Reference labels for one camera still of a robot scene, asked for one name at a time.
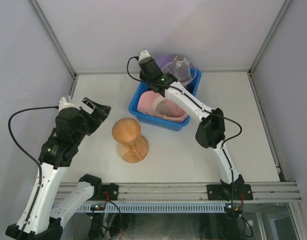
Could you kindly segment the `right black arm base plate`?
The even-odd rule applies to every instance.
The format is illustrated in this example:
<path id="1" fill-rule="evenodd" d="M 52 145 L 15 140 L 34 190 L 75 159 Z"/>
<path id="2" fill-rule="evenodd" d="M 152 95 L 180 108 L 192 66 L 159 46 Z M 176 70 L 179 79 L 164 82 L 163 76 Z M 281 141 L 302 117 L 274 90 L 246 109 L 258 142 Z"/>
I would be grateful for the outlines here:
<path id="1" fill-rule="evenodd" d="M 206 190 L 208 200 L 210 201 L 230 201 L 232 199 L 232 188 L 225 190 L 222 184 L 208 184 Z M 249 184 L 244 184 L 233 193 L 234 201 L 242 200 L 243 197 L 247 201 L 254 199 L 252 188 Z"/>

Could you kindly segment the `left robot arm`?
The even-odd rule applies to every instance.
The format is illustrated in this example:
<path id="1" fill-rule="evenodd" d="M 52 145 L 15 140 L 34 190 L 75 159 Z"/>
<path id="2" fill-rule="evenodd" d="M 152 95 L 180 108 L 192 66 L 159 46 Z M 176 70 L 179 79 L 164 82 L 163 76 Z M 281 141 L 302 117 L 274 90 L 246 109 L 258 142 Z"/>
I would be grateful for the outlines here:
<path id="1" fill-rule="evenodd" d="M 87 200 L 103 195 L 102 179 L 82 176 L 76 188 L 57 206 L 53 206 L 60 183 L 68 171 L 85 136 L 93 134 L 109 116 L 111 107 L 85 97 L 81 106 L 63 96 L 55 107 L 55 127 L 42 145 L 38 159 L 31 157 L 38 172 L 22 216 L 5 231 L 14 240 L 59 240 L 63 230 Z"/>

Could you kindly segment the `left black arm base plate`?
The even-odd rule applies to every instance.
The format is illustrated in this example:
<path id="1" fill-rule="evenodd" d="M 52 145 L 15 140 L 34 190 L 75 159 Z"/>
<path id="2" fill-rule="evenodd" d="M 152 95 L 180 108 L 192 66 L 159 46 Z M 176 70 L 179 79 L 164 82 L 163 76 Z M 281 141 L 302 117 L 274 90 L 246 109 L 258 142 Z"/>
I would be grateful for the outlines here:
<path id="1" fill-rule="evenodd" d="M 99 201 L 116 201 L 119 194 L 119 185 L 110 184 L 99 184 L 94 188 L 94 194 L 91 197 L 92 200 Z"/>

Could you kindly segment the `pink baseball cap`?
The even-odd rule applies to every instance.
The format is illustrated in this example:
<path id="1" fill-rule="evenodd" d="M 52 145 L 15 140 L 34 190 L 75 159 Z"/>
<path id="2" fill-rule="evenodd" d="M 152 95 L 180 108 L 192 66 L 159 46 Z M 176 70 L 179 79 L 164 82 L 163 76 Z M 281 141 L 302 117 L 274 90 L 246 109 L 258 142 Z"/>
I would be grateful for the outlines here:
<path id="1" fill-rule="evenodd" d="M 189 116 L 173 101 L 154 91 L 144 92 L 138 101 L 137 110 L 145 115 L 182 123 Z"/>

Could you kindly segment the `wooden hat stand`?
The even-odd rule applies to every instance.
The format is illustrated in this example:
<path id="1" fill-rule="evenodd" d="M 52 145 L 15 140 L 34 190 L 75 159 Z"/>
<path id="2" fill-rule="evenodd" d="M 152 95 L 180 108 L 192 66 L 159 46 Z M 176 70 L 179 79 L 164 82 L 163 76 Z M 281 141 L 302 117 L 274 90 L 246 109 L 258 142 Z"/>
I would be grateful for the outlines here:
<path id="1" fill-rule="evenodd" d="M 127 163 L 138 163 L 149 152 L 149 143 L 141 135 L 141 125 L 130 117 L 119 119 L 112 127 L 112 137 L 118 142 L 118 153 Z"/>

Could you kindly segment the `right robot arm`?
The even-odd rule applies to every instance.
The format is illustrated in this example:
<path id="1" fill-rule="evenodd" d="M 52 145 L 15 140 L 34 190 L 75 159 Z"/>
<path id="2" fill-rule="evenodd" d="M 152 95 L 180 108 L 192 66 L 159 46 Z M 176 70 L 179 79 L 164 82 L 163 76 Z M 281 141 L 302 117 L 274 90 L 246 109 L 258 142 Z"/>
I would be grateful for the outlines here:
<path id="1" fill-rule="evenodd" d="M 171 73 L 163 73 L 150 56 L 135 58 L 140 67 L 140 79 L 150 89 L 177 104 L 198 124 L 195 140 L 205 149 L 212 148 L 216 161 L 223 195 L 228 200 L 241 194 L 245 181 L 235 167 L 226 142 L 242 133 L 242 126 L 227 117 L 220 108 L 212 109 L 193 96 Z"/>

